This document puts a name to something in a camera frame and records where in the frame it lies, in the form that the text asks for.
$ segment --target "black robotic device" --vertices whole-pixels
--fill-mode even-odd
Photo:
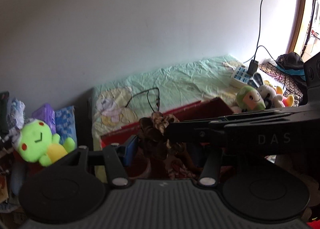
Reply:
[[[210,142],[197,183],[131,183],[116,147],[79,147],[25,182],[19,200],[30,219],[21,228],[309,228],[299,219],[309,201],[307,187],[262,157],[320,152],[320,53],[304,70],[304,106],[168,126],[172,142]],[[108,184],[87,172],[93,165],[105,166]],[[235,166],[237,174],[218,183],[221,166]]]

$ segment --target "rabbit ear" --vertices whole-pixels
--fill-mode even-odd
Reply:
[[[255,88],[255,89],[258,88],[256,82],[253,81],[252,79],[250,79],[250,80],[248,81],[248,85],[251,86],[251,87],[253,87],[253,88]]]
[[[262,86],[264,83],[263,83],[263,80],[262,80],[262,77],[259,73],[254,73],[253,74],[253,80],[256,81],[256,83],[259,85],[259,86]]]

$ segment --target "green plush toy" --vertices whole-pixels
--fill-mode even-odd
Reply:
[[[259,111],[266,108],[259,92],[251,86],[240,89],[236,95],[236,102],[241,109],[246,111]]]
[[[34,119],[20,130],[20,137],[14,143],[16,151],[27,162],[37,162],[47,167],[75,149],[72,138],[59,144],[60,135],[51,133],[50,127],[43,121]]]

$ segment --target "black plug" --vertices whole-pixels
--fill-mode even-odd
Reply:
[[[249,68],[247,70],[247,74],[249,76],[253,76],[253,74],[257,71],[258,63],[259,63],[258,61],[255,61],[253,59],[250,61],[250,65],[249,65]]]

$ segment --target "round black disc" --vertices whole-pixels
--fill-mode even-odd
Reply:
[[[19,201],[33,220],[60,224],[79,220],[103,202],[105,186],[95,176],[77,167],[60,166],[27,180]]]
[[[295,176],[268,166],[251,167],[228,179],[223,196],[238,212],[257,220],[279,221],[301,214],[309,191]]]

